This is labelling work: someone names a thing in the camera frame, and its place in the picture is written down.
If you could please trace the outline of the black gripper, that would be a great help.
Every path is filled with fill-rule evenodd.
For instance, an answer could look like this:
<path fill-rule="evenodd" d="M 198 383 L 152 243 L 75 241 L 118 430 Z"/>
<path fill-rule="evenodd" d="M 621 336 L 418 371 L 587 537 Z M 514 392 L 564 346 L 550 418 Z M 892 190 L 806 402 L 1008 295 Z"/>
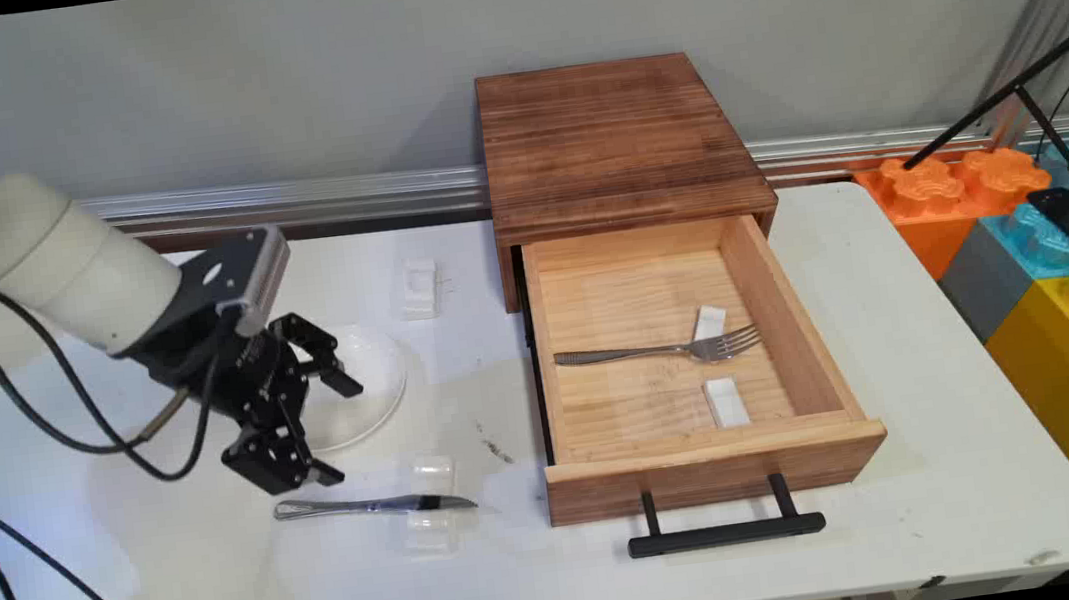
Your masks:
<path fill-rule="evenodd" d="M 213 316 L 152 330 L 136 345 L 138 363 L 153 380 L 186 387 L 244 428 L 222 451 L 222 464 L 263 492 L 343 483 L 346 474 L 315 458 L 303 440 L 313 376 L 346 399 L 365 393 L 335 355 L 337 338 L 293 312 L 249 336 L 235 333 L 239 321 L 237 314 Z"/>

